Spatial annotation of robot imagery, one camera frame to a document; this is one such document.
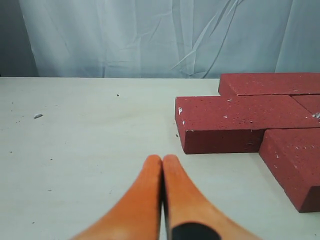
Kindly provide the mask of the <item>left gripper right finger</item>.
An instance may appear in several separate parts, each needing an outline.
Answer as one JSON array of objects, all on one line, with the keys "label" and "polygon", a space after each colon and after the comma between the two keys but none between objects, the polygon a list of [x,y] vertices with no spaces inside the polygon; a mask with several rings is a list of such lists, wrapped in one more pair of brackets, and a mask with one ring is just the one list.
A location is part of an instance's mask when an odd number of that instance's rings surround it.
[{"label": "left gripper right finger", "polygon": [[234,222],[196,187],[174,154],[162,160],[163,204],[169,240],[258,240]]}]

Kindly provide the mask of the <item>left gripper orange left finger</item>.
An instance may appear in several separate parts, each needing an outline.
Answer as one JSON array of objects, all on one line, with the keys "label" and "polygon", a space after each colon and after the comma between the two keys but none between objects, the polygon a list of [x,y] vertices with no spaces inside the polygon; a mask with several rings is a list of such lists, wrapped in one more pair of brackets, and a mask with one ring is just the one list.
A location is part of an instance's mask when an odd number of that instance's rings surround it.
[{"label": "left gripper orange left finger", "polygon": [[134,183],[98,221],[73,240],[158,240],[161,225],[162,159],[149,155]]}]

